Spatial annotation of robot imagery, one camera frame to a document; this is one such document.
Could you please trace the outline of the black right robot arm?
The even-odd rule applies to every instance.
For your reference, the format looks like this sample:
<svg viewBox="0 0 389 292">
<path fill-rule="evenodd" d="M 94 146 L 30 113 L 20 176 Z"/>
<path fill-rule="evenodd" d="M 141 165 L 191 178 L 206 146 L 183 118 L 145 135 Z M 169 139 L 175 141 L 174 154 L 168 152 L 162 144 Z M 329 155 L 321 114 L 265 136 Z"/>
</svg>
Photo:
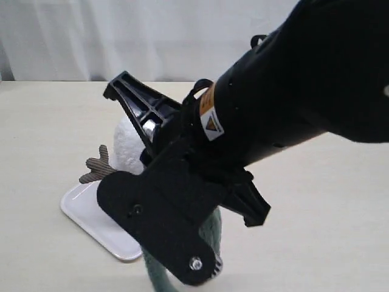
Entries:
<svg viewBox="0 0 389 292">
<path fill-rule="evenodd" d="M 98 187 L 112 219 L 195 227 L 222 206 L 260 226 L 270 206 L 248 165 L 323 133 L 388 142 L 388 2 L 300 1 L 181 103 L 127 72 L 105 96 L 123 105 L 145 144 L 141 174 L 116 171 Z"/>
</svg>

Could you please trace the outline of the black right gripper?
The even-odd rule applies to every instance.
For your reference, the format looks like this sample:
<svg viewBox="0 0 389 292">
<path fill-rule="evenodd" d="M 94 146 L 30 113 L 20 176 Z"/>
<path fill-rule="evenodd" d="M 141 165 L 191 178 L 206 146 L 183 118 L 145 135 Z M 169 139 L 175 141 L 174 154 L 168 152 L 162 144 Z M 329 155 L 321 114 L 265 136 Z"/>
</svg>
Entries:
<svg viewBox="0 0 389 292">
<path fill-rule="evenodd" d="M 271 206 L 252 182 L 252 174 L 216 162 L 216 156 L 207 151 L 206 128 L 216 134 L 221 129 L 212 113 L 201 121 L 195 94 L 212 89 L 210 80 L 200 79 L 179 103 L 123 71 L 108 83 L 103 96 L 119 102 L 145 145 L 140 193 L 227 195 L 224 208 L 240 214 L 248 228 L 262 226 Z"/>
</svg>

